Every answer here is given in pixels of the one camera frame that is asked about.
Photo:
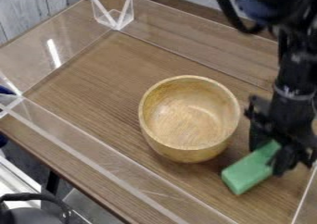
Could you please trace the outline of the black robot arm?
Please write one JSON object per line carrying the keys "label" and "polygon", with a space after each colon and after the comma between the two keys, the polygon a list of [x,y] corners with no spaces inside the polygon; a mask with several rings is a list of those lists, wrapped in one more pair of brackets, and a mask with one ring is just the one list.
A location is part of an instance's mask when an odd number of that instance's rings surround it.
{"label": "black robot arm", "polygon": [[275,140],[268,165],[277,176],[317,161],[317,0],[217,0],[228,21],[245,34],[271,31],[277,38],[279,72],[273,97],[249,97],[249,149]]}

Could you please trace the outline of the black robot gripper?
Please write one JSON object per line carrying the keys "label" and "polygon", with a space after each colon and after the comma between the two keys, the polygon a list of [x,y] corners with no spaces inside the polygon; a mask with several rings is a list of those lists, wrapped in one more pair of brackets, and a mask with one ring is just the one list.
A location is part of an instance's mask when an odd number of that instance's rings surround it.
{"label": "black robot gripper", "polygon": [[316,92],[287,92],[277,86],[272,99],[249,97],[244,115],[250,121],[249,150],[254,152],[273,140],[281,145],[273,158],[273,174],[283,176],[299,163],[308,168],[317,161]]}

